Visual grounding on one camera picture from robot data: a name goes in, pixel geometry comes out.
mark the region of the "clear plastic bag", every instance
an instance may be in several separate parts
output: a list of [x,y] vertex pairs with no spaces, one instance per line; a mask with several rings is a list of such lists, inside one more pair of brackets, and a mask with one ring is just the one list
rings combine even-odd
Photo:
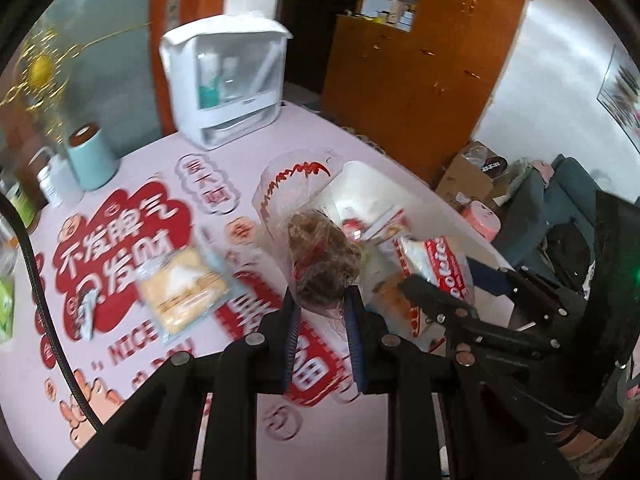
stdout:
[[188,245],[136,269],[136,286],[168,342],[232,295],[226,269],[209,250]]
[[471,162],[476,168],[482,168],[486,162],[488,153],[486,146],[476,144],[469,146],[464,153],[462,153],[462,156]]
[[358,277],[360,249],[311,203],[343,165],[330,150],[285,153],[264,170],[252,201],[295,300],[335,319],[344,287]]

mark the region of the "white box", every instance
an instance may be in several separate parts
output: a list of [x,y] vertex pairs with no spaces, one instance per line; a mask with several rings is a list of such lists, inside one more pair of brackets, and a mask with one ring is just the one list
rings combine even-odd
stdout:
[[[169,83],[175,125],[191,142],[213,150],[272,123],[280,110],[289,31],[255,14],[221,14],[166,33],[160,56]],[[238,58],[241,96],[200,108],[198,57],[214,52],[219,65]]]

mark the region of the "orange cabinet door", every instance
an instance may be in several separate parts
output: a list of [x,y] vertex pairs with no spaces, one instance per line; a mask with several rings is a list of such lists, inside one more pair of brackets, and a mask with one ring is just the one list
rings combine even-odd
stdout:
[[365,23],[365,69],[359,96],[362,113],[356,132],[384,144],[385,138],[398,128],[397,118],[406,104],[407,86],[403,80],[408,34],[381,23]]
[[527,0],[471,0],[465,13],[463,70],[487,82],[497,80],[516,37]]
[[468,143],[492,87],[457,70],[433,89],[434,113],[424,114],[410,127],[416,145],[407,150],[405,165],[428,184],[436,184],[443,168]]
[[449,64],[457,52],[472,0],[419,0],[411,35],[419,48],[431,52],[440,65]]
[[356,128],[365,103],[362,90],[367,73],[367,23],[339,16],[322,90],[322,110],[342,126]]

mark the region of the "white storage box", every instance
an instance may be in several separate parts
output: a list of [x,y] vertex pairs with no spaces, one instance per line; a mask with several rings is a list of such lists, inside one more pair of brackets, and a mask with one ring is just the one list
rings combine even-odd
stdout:
[[166,33],[160,57],[175,125],[205,150],[273,122],[289,31],[253,14],[221,14]]

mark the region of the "table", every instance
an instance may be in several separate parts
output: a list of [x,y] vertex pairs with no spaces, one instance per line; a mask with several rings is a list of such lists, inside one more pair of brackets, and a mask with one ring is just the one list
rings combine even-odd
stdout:
[[[124,157],[114,179],[87,193],[75,208],[46,207],[31,235],[63,349],[100,418],[107,420],[173,352],[202,356],[221,351],[280,306],[286,282],[274,260],[238,243],[242,239],[230,228],[237,218],[257,219],[251,198],[270,160],[290,150],[325,147],[345,160],[370,165],[450,214],[451,229],[506,264],[419,179],[295,105],[287,104],[270,126],[212,152],[199,151],[179,134],[165,137]],[[137,302],[131,271],[150,256],[185,245],[197,230],[214,239],[246,290],[164,344],[149,311]],[[75,340],[71,321],[74,291],[86,282],[101,289],[90,342]],[[17,447],[49,480],[94,430],[70,398],[56,365],[22,257],[15,302],[14,338],[0,346],[0,404]],[[507,320],[509,315],[502,313]],[[348,346],[336,322],[308,312],[303,319],[297,380],[286,398],[258,398],[258,477],[382,480],[386,397],[358,396],[349,375]],[[318,367],[321,373],[309,381],[308,372]]]

